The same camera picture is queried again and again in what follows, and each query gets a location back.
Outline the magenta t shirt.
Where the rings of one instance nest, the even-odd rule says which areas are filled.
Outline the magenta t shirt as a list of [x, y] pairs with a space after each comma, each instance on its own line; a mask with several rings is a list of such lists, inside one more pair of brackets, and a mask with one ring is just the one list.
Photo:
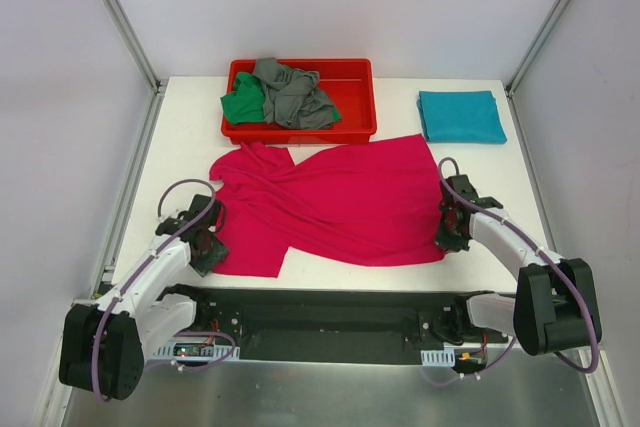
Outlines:
[[364, 267], [442, 260], [440, 178], [421, 135], [324, 149], [243, 144], [217, 159], [229, 249], [216, 274], [275, 278], [291, 248]]

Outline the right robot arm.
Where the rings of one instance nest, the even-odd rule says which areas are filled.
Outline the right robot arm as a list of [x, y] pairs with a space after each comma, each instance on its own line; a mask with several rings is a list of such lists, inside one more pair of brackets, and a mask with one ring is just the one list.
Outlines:
[[598, 356], [602, 338], [590, 266], [537, 243], [513, 222], [501, 203], [481, 197], [467, 176], [440, 183], [441, 220], [436, 244], [447, 253], [485, 247], [517, 282], [513, 295], [480, 290], [456, 297], [438, 324], [448, 342], [473, 341], [485, 329], [514, 337], [531, 356], [587, 348]]

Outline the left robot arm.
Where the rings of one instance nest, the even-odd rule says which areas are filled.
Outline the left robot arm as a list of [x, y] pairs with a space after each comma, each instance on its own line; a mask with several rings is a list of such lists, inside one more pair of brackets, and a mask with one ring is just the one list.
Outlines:
[[64, 321], [59, 381], [91, 391], [103, 401], [124, 400], [137, 387], [145, 364], [175, 334], [204, 334], [210, 310], [188, 296], [167, 293], [191, 270], [201, 277], [229, 254], [216, 232], [226, 220], [224, 204], [197, 194], [188, 209], [156, 228], [139, 261], [100, 298], [76, 303]]

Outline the folded teal t shirt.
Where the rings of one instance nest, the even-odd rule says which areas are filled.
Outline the folded teal t shirt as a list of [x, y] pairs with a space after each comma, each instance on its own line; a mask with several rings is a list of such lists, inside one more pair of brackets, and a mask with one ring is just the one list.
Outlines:
[[417, 108], [427, 141], [494, 145], [507, 142], [491, 91], [420, 91]]

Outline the green t shirt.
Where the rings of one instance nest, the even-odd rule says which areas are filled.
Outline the green t shirt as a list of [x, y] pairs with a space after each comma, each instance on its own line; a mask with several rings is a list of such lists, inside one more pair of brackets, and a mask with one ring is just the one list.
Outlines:
[[248, 72], [239, 72], [232, 90], [221, 97], [225, 119], [232, 125], [262, 123], [265, 94], [260, 80]]

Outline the grey t shirt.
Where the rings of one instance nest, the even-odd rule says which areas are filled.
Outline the grey t shirt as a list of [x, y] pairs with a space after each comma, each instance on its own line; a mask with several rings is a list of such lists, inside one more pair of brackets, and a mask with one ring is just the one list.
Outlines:
[[264, 93], [266, 123], [291, 130], [324, 130], [342, 120], [335, 102], [319, 87], [317, 71], [281, 64], [275, 58], [261, 58], [252, 75]]

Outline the red plastic bin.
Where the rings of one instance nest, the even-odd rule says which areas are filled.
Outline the red plastic bin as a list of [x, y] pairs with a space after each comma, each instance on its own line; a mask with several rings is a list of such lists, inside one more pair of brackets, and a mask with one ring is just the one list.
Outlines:
[[334, 101], [341, 119], [328, 129], [285, 129], [275, 123], [233, 125], [221, 121], [232, 143], [364, 144], [377, 131], [371, 62], [365, 58], [282, 59], [284, 65], [319, 73], [319, 88]]

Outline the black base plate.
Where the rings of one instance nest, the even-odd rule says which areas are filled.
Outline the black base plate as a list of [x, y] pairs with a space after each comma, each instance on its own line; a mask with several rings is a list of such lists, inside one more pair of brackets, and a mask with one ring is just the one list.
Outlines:
[[190, 330], [224, 333], [242, 360], [417, 365], [450, 343], [455, 294], [204, 288], [176, 284], [164, 295], [196, 303]]

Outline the left aluminium frame post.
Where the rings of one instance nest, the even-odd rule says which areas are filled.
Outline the left aluminium frame post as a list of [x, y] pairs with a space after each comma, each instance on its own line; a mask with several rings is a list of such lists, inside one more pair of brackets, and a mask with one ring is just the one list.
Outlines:
[[101, 0], [134, 63], [153, 93], [163, 88], [163, 80], [146, 54], [144, 47], [120, 0]]

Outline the aluminium frame post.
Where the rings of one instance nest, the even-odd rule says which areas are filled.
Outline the aluminium frame post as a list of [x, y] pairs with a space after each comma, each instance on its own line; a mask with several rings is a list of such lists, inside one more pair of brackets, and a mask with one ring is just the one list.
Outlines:
[[505, 86], [506, 95], [512, 98], [524, 81], [525, 76], [544, 49], [556, 26], [565, 15], [573, 0], [554, 0], [542, 24], [536, 31], [514, 74]]
[[101, 0], [134, 63], [153, 93], [163, 88], [163, 80], [146, 54], [144, 47], [120, 0]]

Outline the right aluminium frame post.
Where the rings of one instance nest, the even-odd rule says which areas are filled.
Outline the right aluminium frame post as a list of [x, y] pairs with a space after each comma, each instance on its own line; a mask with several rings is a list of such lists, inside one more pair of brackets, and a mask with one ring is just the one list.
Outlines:
[[573, 0], [554, 0], [542, 24], [536, 31], [514, 74], [505, 86], [506, 95], [512, 98], [524, 81], [525, 76], [544, 49], [556, 26], [565, 15]]

